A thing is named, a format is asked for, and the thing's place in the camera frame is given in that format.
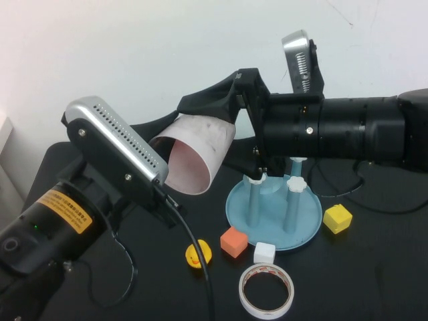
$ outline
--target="black table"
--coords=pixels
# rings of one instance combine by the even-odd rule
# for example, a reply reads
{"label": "black table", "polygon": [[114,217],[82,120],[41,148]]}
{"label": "black table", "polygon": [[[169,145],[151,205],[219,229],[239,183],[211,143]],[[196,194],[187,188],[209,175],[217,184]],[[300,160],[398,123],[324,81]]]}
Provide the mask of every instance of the black table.
{"label": "black table", "polygon": [[[25,206],[56,184],[56,173],[78,155],[70,143],[50,147]],[[320,165],[331,183],[346,190],[358,180],[348,160]],[[364,187],[352,194],[365,205],[396,211],[422,203],[428,177],[399,169],[363,164]],[[187,209],[197,238],[213,250],[210,272],[217,320],[251,320],[239,302],[237,285],[252,265],[253,247],[237,260],[219,246],[228,229],[225,201],[242,175],[221,168],[204,195],[173,193]],[[313,189],[333,193],[314,173]],[[323,225],[315,238],[293,253],[277,253],[275,263],[292,277],[296,295],[284,320],[428,320],[428,208],[407,215],[362,209],[343,197],[321,199],[323,209],[342,203],[353,215],[348,231],[333,235]],[[136,258],[139,275],[131,297],[103,310],[88,299],[88,270],[76,264],[49,303],[42,320],[206,320],[207,299],[201,274],[184,257],[189,240],[179,226],[167,229],[141,208],[123,221],[119,231]],[[125,254],[106,233],[84,255],[94,271],[94,295],[114,301],[128,285]]]}

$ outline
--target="roll of tape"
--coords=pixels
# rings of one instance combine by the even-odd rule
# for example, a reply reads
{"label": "roll of tape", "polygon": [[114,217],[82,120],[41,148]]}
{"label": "roll of tape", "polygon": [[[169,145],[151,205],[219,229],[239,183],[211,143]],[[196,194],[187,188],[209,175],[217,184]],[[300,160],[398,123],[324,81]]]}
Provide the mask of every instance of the roll of tape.
{"label": "roll of tape", "polygon": [[[256,308],[253,304],[251,304],[248,301],[247,297],[245,296],[245,293],[243,291],[245,284],[247,283],[248,279],[251,276],[254,276],[255,274],[258,274],[258,273],[273,274],[279,277],[286,285],[288,289],[288,298],[284,302],[284,304],[280,306],[278,309],[262,310],[262,309]],[[287,274],[287,272],[285,272],[279,266],[276,266],[274,264],[268,264],[268,263],[255,264],[253,266],[250,266],[248,269],[246,269],[242,273],[241,279],[239,280],[239,299],[241,300],[242,306],[252,316],[255,316],[256,318],[259,318],[262,320],[274,320],[282,317],[290,309],[290,306],[292,305],[292,302],[294,299],[294,284],[291,277]]]}

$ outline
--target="robotic arm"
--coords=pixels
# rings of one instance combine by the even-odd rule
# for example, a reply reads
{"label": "robotic arm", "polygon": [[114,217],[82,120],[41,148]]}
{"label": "robotic arm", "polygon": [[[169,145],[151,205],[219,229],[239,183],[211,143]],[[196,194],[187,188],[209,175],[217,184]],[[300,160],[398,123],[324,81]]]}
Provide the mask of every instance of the robotic arm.
{"label": "robotic arm", "polygon": [[182,223],[173,215],[180,207],[162,191],[167,163],[146,143],[179,112],[235,123],[246,109],[255,136],[233,141],[223,164],[253,179],[284,175],[285,156],[355,158],[428,171],[428,90],[325,99],[313,41],[299,31],[284,38],[283,47],[294,94],[271,94],[257,69],[241,69],[183,97],[168,116],[132,128],[97,97],[71,103],[62,121],[82,158],[0,233],[0,320],[36,320],[61,286],[67,262],[103,232],[117,230],[130,203],[168,226]]}

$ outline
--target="screw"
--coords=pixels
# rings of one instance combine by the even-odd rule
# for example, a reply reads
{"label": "screw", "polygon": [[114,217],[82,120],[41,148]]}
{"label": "screw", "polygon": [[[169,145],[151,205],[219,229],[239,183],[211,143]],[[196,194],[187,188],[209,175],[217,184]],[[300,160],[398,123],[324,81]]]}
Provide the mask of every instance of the screw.
{"label": "screw", "polygon": [[71,272],[71,271],[73,271],[73,265],[72,265],[72,262],[71,262],[71,261],[65,261],[65,262],[62,264],[62,266],[64,267],[64,269],[65,269],[67,272]]}

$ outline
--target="blue stand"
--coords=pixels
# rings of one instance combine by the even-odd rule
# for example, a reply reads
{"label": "blue stand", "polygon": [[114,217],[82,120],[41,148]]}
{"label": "blue stand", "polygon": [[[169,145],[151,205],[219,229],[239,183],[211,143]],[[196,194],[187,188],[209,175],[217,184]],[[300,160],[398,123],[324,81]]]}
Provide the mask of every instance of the blue stand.
{"label": "blue stand", "polygon": [[304,245],[319,230],[320,201],[309,187],[303,193],[290,192],[286,185],[289,178],[267,177],[262,184],[253,185],[244,176],[230,192],[227,220],[248,236],[250,244],[264,242],[285,251]]}

